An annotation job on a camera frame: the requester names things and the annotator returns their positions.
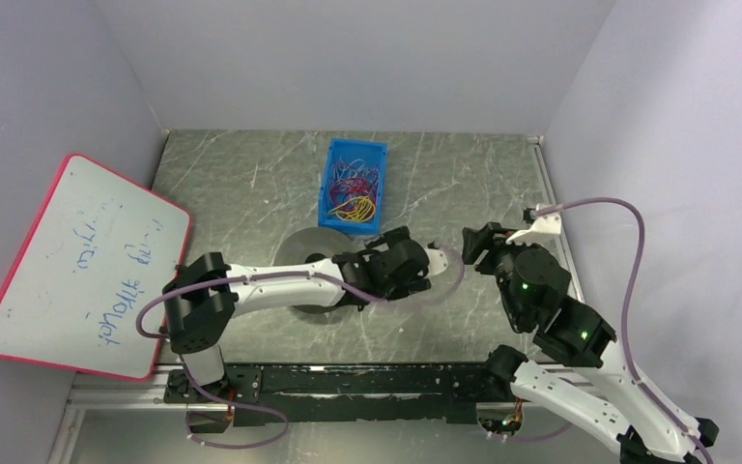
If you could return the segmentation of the blue plastic bin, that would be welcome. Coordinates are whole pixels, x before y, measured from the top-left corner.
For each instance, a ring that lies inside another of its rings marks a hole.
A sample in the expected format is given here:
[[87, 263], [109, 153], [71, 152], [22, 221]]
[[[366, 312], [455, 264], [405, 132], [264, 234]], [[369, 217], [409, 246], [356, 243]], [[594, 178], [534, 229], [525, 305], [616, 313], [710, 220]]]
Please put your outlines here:
[[317, 223], [346, 235], [379, 233], [388, 147], [333, 138], [318, 194]]

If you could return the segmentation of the black cable spool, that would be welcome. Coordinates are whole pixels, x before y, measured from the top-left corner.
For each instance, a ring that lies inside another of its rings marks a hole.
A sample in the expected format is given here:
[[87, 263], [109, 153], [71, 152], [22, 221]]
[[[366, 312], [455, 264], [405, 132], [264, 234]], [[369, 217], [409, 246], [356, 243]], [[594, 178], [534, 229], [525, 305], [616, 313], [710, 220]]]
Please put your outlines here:
[[[339, 231], [319, 226], [307, 227], [294, 232], [279, 245], [272, 264], [274, 266], [309, 264], [356, 250], [354, 242]], [[296, 304], [291, 306], [291, 311], [300, 320], [325, 324], [327, 314], [338, 307], [340, 304], [329, 306]]]

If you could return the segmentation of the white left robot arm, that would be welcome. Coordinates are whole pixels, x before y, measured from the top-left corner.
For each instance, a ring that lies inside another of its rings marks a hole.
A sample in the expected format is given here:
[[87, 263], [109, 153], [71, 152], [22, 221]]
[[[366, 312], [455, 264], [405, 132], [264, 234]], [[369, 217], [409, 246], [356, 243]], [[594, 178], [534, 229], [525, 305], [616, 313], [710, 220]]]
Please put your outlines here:
[[449, 267], [447, 253], [422, 245], [402, 226], [367, 243], [328, 255], [306, 251], [294, 264], [228, 264], [221, 253], [179, 267], [162, 289], [162, 335], [200, 386], [226, 381], [219, 340], [237, 316], [282, 306], [335, 309], [386, 304], [427, 291]]

